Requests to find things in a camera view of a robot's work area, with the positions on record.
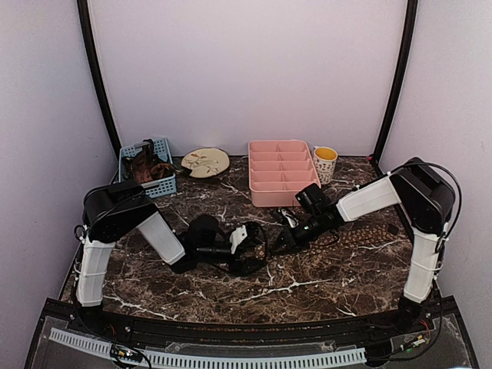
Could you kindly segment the brown floral tie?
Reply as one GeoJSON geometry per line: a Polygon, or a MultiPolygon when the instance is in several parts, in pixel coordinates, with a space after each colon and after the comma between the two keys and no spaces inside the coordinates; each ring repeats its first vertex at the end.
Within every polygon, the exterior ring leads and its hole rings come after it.
{"type": "Polygon", "coordinates": [[[273,246],[278,235],[270,238],[259,234],[254,238],[258,244],[252,248],[252,251],[247,252],[247,256],[268,261],[296,254],[318,255],[323,251],[338,250],[339,248],[362,247],[363,249],[378,249],[387,242],[398,241],[402,235],[402,227],[397,226],[395,223],[361,228],[346,225],[338,230],[327,231],[309,243],[297,245],[294,252],[273,252],[273,246]]]}

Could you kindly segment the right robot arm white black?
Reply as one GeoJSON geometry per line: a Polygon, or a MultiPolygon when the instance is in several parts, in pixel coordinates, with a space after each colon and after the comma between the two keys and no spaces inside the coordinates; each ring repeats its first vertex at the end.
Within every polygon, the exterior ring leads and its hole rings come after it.
{"type": "Polygon", "coordinates": [[[457,178],[435,163],[412,158],[387,174],[331,201],[317,184],[296,194],[308,219],[286,224],[276,246],[296,252],[328,231],[385,208],[398,208],[412,241],[411,266],[403,296],[423,303],[442,265],[444,247],[461,213],[463,193],[457,178]]]}

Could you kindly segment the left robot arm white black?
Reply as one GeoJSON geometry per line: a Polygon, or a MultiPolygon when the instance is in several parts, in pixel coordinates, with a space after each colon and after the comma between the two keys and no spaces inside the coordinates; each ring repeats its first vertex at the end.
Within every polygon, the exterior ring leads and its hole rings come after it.
{"type": "Polygon", "coordinates": [[[232,231],[218,219],[201,214],[176,234],[145,188],[134,180],[90,190],[83,201],[83,223],[75,229],[83,247],[75,297],[83,307],[79,324],[92,335],[108,329],[108,317],[96,307],[111,251],[126,234],[138,230],[176,274],[204,263],[235,277],[246,277],[267,264],[268,241],[259,223],[249,221],[232,231]]]}

